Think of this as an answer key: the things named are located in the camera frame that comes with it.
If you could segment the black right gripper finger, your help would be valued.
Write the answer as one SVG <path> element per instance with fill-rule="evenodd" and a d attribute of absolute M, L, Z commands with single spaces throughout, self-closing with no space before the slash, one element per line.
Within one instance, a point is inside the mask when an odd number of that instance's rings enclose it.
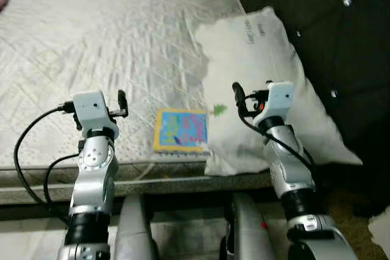
<path fill-rule="evenodd" d="M 240 118 L 244 118 L 246 116 L 245 92 L 239 82 L 232 83 L 232 91 L 234 92 L 234 100 L 236 101 L 238 115 Z"/>

